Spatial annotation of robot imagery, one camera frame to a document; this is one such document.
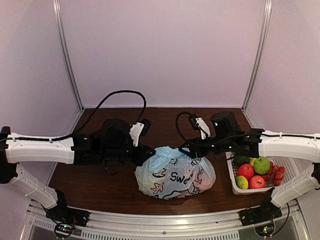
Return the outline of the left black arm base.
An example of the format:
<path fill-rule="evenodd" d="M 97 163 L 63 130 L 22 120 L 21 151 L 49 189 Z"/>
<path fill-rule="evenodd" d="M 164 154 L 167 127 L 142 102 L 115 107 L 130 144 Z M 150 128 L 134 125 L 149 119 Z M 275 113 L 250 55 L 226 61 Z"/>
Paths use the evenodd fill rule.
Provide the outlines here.
<path fill-rule="evenodd" d="M 55 193 L 57 196 L 56 206 L 47 208 L 46 216 L 56 222 L 86 227 L 90 213 L 86 210 L 68 207 L 64 193 L 57 189 Z"/>

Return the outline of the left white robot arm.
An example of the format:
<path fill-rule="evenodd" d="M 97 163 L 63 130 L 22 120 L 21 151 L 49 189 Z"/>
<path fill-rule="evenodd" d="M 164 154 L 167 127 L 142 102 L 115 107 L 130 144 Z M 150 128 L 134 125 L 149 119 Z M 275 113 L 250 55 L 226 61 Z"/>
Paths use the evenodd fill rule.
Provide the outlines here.
<path fill-rule="evenodd" d="M 115 160 L 130 161 L 140 167 L 155 150 L 140 143 L 151 123 L 143 119 L 128 124 L 119 118 L 106 119 L 90 134 L 73 133 L 60 137 L 24 136 L 4 126 L 0 131 L 0 182 L 12 184 L 27 197 L 52 211 L 61 222 L 72 218 L 65 195 L 32 176 L 22 162 L 53 162 L 66 165 L 100 165 Z"/>

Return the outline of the light blue plastic bag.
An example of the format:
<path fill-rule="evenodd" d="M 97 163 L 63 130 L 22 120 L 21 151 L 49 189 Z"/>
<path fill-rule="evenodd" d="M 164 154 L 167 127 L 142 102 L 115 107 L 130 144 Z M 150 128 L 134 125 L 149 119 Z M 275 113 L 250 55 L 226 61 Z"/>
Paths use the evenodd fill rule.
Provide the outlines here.
<path fill-rule="evenodd" d="M 169 146 L 156 148 L 155 155 L 134 174 L 143 194 L 161 200 L 195 196 L 216 182 L 215 169 L 207 158 L 192 158 Z"/>

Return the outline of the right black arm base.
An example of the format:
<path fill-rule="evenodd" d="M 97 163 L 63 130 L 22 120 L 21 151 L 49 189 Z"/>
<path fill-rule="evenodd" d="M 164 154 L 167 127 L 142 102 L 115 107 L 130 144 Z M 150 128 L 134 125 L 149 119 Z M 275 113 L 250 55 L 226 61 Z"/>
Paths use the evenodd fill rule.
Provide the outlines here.
<path fill-rule="evenodd" d="M 282 216 L 280 207 L 275 206 L 272 200 L 274 187 L 266 191 L 265 196 L 259 206 L 247 207 L 238 212 L 242 226 L 255 225 L 262 222 L 272 221 Z"/>

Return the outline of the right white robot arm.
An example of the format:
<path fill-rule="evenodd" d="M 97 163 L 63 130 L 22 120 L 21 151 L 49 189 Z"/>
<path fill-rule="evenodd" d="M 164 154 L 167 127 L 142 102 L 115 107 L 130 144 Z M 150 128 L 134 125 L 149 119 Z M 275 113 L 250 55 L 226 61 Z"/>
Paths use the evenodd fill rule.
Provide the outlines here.
<path fill-rule="evenodd" d="M 179 150 L 190 158 L 225 153 L 229 175 L 235 178 L 236 157 L 269 161 L 287 168 L 283 183 L 269 183 L 265 198 L 256 210 L 259 220 L 268 220 L 276 209 L 290 201 L 320 188 L 320 135 L 272 132 L 263 128 L 242 131 L 233 112 L 214 114 L 210 121 L 215 134 L 201 118 L 190 112 L 181 112 L 175 127 L 184 143 Z"/>

